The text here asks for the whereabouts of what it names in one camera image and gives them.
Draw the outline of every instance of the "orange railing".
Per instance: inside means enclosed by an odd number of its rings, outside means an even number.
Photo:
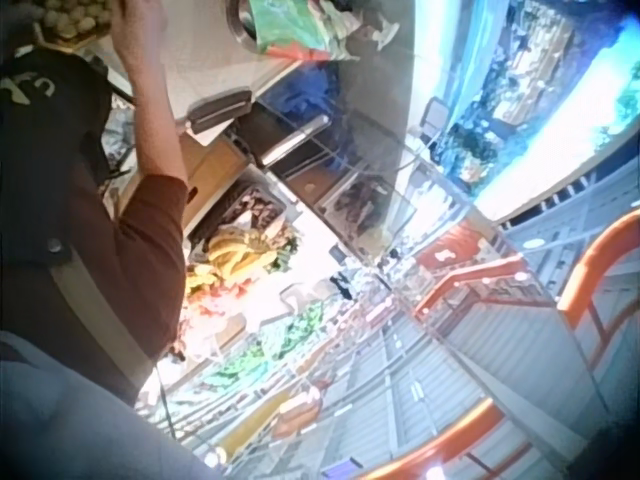
[[[587,249],[574,268],[557,306],[558,310],[566,315],[569,325],[573,329],[577,328],[580,319],[587,311],[593,294],[607,270],[621,257],[638,247],[640,247],[640,209],[616,221]],[[457,284],[481,278],[513,275],[524,267],[524,260],[522,256],[518,255],[453,272],[447,275],[420,303],[415,310],[416,316],[423,318],[426,313],[425,309],[431,308]],[[636,299],[611,322],[609,330],[601,337],[600,346],[590,361],[592,368],[602,358],[616,331],[639,309],[640,305]],[[362,478],[422,478],[430,466],[442,465],[464,455],[504,419],[502,411],[491,400],[485,400],[437,438],[387,465],[367,473]],[[526,446],[525,444],[519,447],[512,455],[513,458],[505,461],[509,465],[503,462],[505,465],[500,466],[502,471],[505,471],[526,453]]]

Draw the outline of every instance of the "backpack strap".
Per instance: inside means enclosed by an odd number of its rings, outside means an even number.
[[[118,369],[136,387],[145,384],[154,364],[104,298],[73,248],[71,261],[50,268],[69,307]]]

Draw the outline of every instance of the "potato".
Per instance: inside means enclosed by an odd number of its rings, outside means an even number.
[[[74,8],[69,14],[69,18],[73,23],[80,22],[80,20],[82,20],[86,16],[87,16],[87,9],[82,5],[79,5],[76,8]]]
[[[87,7],[87,16],[98,18],[103,11],[104,9],[102,8],[102,5],[100,5],[99,3],[94,3]]]
[[[78,30],[75,26],[69,23],[66,27],[58,30],[58,35],[60,35],[65,40],[71,40],[73,37],[78,35]]]
[[[91,17],[84,17],[80,23],[78,23],[78,32],[86,33],[96,27],[96,21]]]
[[[69,19],[69,15],[67,15],[66,13],[58,14],[58,21],[56,22],[56,30],[58,30],[58,32],[61,30],[64,30],[64,28],[67,25],[71,25],[71,20]]]
[[[110,11],[105,10],[98,16],[98,25],[111,25]]]
[[[78,6],[78,0],[64,0],[62,8],[71,13]]]
[[[62,8],[62,0],[47,0],[44,6],[47,10],[60,10]]]
[[[44,16],[44,26],[53,28],[58,24],[60,14],[55,10],[49,10]]]

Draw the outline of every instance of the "bunch of bananas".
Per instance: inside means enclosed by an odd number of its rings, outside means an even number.
[[[187,272],[187,294],[202,286],[217,285],[220,281],[210,265],[196,265],[193,271]]]
[[[257,231],[226,229],[209,242],[208,259],[227,285],[241,283],[258,269],[273,263],[277,252]]]

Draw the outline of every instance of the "green bag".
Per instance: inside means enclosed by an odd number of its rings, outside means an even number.
[[[262,53],[297,60],[353,59],[346,38],[359,24],[327,0],[249,0]]]

